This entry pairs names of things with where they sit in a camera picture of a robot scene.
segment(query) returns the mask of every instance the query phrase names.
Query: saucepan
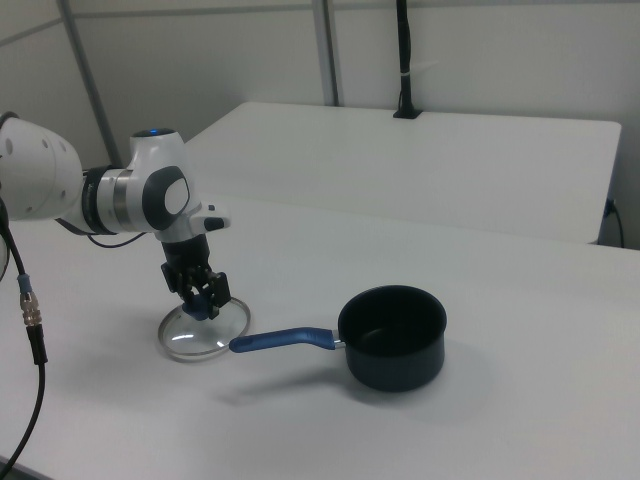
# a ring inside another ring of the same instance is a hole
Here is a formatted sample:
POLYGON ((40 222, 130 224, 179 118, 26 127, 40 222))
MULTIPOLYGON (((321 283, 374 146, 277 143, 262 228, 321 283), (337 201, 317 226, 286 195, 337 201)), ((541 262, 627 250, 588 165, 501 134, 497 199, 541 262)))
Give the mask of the saucepan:
POLYGON ((293 328, 248 335, 233 339, 229 349, 243 353, 295 343, 345 348, 349 370, 361 383, 404 392, 425 385, 442 368, 446 326, 445 309, 433 295, 386 285, 352 298, 340 312, 337 331, 293 328))

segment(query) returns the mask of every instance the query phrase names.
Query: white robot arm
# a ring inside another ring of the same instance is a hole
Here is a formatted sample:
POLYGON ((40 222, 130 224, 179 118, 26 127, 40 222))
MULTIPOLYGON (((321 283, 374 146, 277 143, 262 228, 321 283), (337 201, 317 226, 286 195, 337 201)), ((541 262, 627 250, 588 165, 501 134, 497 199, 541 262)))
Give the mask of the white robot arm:
POLYGON ((78 235, 154 233, 167 259, 162 271, 169 290, 190 304, 195 289, 214 318, 231 296, 226 275, 208 264, 205 234, 228 227, 229 217, 203 207, 177 132, 145 130, 130 143, 127 168, 83 174, 62 137, 12 112, 0 115, 0 197, 9 219, 55 218, 78 235))

